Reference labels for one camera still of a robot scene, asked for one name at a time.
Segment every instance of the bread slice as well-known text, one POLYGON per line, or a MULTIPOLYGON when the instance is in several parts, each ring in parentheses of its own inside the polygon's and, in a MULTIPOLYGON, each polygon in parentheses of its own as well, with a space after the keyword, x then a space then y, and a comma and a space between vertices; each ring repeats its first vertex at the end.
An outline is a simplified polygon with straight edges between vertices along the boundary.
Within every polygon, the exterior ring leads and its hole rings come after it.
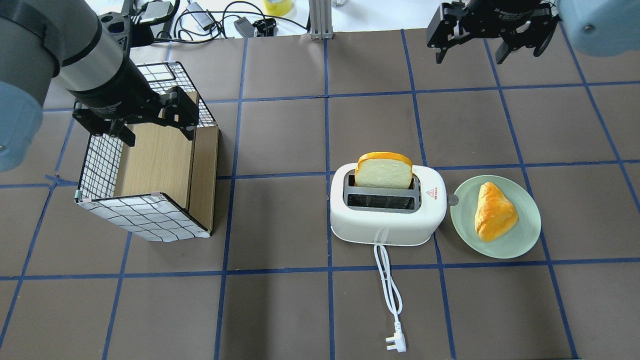
POLYGON ((356 186, 366 188, 408 189, 413 177, 413 164, 394 152, 370 152, 358 160, 356 186))
POLYGON ((484 183, 478 193, 476 232, 484 242, 506 234, 518 222, 518 212, 502 191, 493 183, 484 183))

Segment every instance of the white floor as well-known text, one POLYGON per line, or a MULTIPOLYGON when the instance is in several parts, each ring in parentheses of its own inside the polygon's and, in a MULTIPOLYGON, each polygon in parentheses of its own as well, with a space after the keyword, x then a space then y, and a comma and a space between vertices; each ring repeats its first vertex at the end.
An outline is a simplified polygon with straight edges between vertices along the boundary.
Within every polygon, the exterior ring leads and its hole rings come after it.
MULTIPOLYGON (((302 25, 307 24, 309 14, 308 0, 292 0, 293 9, 285 15, 302 25)), ((86 0, 97 13, 119 11, 122 0, 86 0)), ((198 4, 210 11, 223 11, 231 0, 198 0, 198 4)), ((264 11, 263 0, 249 0, 264 11)), ((442 0, 348 0, 341 8, 332 8, 332 23, 334 31, 377 31, 391 29, 426 28, 433 14, 442 0)), ((187 1, 180 2, 180 12, 187 6, 187 1)), ((256 11, 250 5, 233 4, 231 11, 256 11)), ((259 15, 240 14, 251 22, 260 18, 259 15)), ((286 21, 278 20, 277 35, 299 35, 305 30, 286 21)), ((233 19, 225 21, 228 37, 239 37, 233 19)), ((202 31, 193 19, 185 19, 184 27, 193 31, 202 31)))

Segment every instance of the white power cord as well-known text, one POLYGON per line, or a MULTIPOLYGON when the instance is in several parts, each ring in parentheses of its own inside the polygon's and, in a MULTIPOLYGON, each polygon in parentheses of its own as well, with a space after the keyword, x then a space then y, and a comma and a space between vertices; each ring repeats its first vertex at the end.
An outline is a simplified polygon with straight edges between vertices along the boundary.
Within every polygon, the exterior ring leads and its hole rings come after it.
POLYGON ((382 281, 382 290, 385 294, 385 301, 387 302, 387 308, 394 315, 394 335, 387 338, 387 350, 397 350, 398 352, 406 351, 406 343, 404 342, 404 334, 402 332, 402 326, 400 325, 400 319, 398 315, 402 313, 402 297, 400 297, 400 291, 394 280, 391 278, 391 264, 389 263, 389 254, 387 248, 384 245, 374 245, 374 255, 376 256, 376 264, 378 264, 378 272, 380 273, 380 280, 382 281))

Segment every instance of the wooden panel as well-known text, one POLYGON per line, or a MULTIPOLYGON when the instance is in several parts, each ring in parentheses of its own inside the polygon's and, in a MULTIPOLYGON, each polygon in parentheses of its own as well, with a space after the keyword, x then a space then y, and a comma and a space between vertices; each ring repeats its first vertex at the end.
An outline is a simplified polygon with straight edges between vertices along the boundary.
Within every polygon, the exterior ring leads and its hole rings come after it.
POLYGON ((193 142, 173 127, 132 126, 136 146, 124 146, 115 196, 163 192, 180 206, 189 206, 193 142))
POLYGON ((196 128, 194 146, 189 214, 208 230, 212 230, 218 164, 218 127, 196 128))

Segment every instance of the plate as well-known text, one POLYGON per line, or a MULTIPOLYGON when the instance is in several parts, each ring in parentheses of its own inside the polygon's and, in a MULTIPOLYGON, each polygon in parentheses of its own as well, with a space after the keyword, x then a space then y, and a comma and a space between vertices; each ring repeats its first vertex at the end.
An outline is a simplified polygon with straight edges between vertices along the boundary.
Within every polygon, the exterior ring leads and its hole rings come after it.
POLYGON ((454 193, 458 204, 451 206, 451 220, 467 245, 481 254, 497 259, 511 259, 531 250, 540 237, 540 211, 533 198, 520 185, 495 175, 480 175, 462 183, 454 193), (480 186, 492 182, 513 203, 518 222, 506 234, 491 242, 480 240, 476 233, 476 216, 480 186))

